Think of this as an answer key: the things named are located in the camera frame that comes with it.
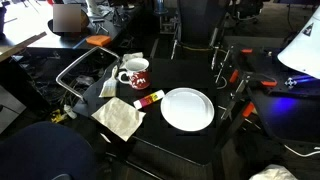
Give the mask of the red mug white interior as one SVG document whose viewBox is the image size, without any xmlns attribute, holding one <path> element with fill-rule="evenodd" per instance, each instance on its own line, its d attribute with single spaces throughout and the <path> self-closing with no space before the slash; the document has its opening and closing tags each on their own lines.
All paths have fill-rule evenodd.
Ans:
<svg viewBox="0 0 320 180">
<path fill-rule="evenodd" d="M 142 90 L 150 85 L 149 61 L 144 58 L 133 58 L 124 64 L 124 70 L 118 73 L 122 84 L 130 85 L 133 89 Z"/>
</svg>

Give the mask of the white round plate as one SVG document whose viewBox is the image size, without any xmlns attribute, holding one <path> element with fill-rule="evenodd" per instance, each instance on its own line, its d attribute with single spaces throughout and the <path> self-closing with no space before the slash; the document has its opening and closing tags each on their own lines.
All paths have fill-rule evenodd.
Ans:
<svg viewBox="0 0 320 180">
<path fill-rule="evenodd" d="M 211 100 L 192 88 L 176 88 L 169 91 L 161 100 L 160 110 L 171 126 L 187 132 L 206 128 L 215 115 Z"/>
</svg>

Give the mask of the beige folded cloth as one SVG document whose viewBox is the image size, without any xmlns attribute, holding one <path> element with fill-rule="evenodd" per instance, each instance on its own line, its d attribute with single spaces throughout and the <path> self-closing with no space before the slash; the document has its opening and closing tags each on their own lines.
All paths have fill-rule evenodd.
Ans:
<svg viewBox="0 0 320 180">
<path fill-rule="evenodd" d="M 94 112 L 92 117 L 123 141 L 127 141 L 142 124 L 145 115 L 145 112 L 113 97 Z"/>
</svg>

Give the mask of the paint brush pale bristles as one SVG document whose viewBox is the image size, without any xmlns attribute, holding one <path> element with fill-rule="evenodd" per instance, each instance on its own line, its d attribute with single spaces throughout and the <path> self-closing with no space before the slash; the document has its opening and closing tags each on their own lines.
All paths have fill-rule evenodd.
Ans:
<svg viewBox="0 0 320 180">
<path fill-rule="evenodd" d="M 99 94 L 100 98 L 114 97 L 116 95 L 118 66 L 115 65 L 112 69 L 111 76 L 103 83 L 102 90 Z"/>
</svg>

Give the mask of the black office chair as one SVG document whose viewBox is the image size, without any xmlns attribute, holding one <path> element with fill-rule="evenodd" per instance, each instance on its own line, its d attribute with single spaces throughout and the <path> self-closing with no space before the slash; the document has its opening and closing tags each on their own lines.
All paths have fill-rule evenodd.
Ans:
<svg viewBox="0 0 320 180">
<path fill-rule="evenodd" d="M 176 47 L 213 50 L 231 0 L 177 0 L 177 26 L 170 59 Z"/>
</svg>

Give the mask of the orange sponge block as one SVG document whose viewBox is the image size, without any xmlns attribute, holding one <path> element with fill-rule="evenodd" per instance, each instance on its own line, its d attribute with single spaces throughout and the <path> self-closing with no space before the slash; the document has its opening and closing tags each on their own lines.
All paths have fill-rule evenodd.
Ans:
<svg viewBox="0 0 320 180">
<path fill-rule="evenodd" d="M 111 42 L 111 37 L 106 35 L 93 35 L 88 37 L 86 42 L 91 45 L 104 46 Z"/>
</svg>

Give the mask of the yellow white plug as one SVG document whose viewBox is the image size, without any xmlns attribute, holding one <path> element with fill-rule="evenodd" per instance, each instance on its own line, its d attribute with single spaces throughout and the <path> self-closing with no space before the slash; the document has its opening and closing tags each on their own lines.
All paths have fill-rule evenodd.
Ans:
<svg viewBox="0 0 320 180">
<path fill-rule="evenodd" d="M 75 119 L 77 114 L 70 105 L 64 105 L 63 110 L 57 109 L 51 112 L 50 119 L 53 123 L 59 123 L 68 118 Z"/>
</svg>

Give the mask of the dark blue chair back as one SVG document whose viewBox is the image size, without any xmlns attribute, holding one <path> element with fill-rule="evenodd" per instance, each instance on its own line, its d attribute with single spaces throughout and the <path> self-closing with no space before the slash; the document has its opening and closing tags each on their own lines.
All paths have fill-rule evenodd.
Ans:
<svg viewBox="0 0 320 180">
<path fill-rule="evenodd" d="M 29 125 L 0 144 L 0 180 L 97 180 L 91 145 L 63 125 Z"/>
</svg>

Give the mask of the white crumpled bag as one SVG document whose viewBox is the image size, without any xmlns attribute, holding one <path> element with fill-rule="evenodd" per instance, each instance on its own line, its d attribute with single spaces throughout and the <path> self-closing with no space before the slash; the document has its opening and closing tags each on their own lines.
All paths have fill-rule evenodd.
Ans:
<svg viewBox="0 0 320 180">
<path fill-rule="evenodd" d="M 248 180 L 298 180 L 284 166 L 270 164 L 262 171 L 252 175 Z"/>
</svg>

